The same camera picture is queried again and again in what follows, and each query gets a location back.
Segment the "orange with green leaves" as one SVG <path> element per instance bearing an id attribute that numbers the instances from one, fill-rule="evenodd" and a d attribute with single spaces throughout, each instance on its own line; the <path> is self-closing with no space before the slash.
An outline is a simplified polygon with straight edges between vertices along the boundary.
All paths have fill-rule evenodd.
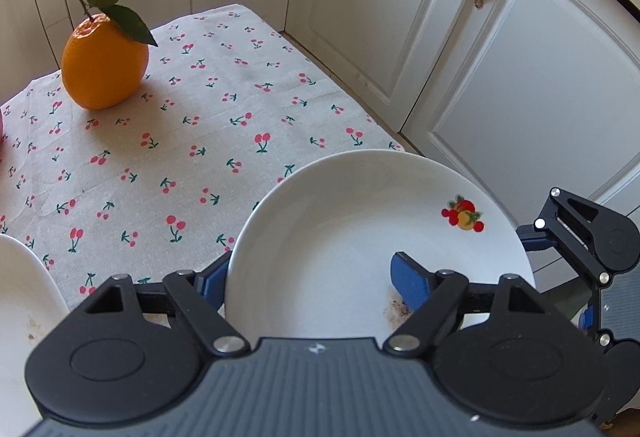
<path id="1" fill-rule="evenodd" d="M 157 45 L 149 27 L 120 0 L 77 0 L 84 12 L 63 49 L 61 78 L 76 105 L 115 107 L 134 96 Z"/>

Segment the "white plate with fruit print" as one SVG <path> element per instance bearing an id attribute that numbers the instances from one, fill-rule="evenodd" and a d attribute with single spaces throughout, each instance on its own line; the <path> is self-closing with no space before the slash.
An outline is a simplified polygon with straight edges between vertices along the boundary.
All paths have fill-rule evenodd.
<path id="1" fill-rule="evenodd" d="M 398 252 L 473 282 L 533 279 L 512 223 L 469 179 L 410 153 L 350 151 L 286 177 L 250 214 L 232 251 L 227 320 L 251 343 L 384 341 L 408 316 L 390 279 Z"/>

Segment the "white plate stack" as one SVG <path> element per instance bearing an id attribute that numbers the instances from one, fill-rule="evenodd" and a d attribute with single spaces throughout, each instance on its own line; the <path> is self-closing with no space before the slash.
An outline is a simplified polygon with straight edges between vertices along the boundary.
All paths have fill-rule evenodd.
<path id="1" fill-rule="evenodd" d="M 26 360 L 65 318 L 68 307 L 22 242 L 1 237 L 1 434 L 21 436 L 40 421 L 25 381 Z"/>

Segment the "white kitchen cabinets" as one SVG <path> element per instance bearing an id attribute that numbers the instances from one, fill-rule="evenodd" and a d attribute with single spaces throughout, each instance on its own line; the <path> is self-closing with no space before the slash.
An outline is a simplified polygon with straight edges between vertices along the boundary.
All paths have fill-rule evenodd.
<path id="1" fill-rule="evenodd" d="M 552 185 L 639 207 L 639 0 L 124 0 L 152 27 L 242 4 L 515 220 Z M 1 93 L 55 70 L 75 0 L 1 0 Z"/>

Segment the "cherry print tablecloth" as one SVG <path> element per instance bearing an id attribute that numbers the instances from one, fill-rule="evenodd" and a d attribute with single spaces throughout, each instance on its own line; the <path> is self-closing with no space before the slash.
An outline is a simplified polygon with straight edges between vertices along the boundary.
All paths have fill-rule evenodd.
<path id="1" fill-rule="evenodd" d="M 1 230 L 70 306 L 110 275 L 157 281 L 229 252 L 306 164 L 398 143 L 283 34 L 241 5 L 155 30 L 142 84 L 91 112 L 60 73 L 2 106 Z"/>

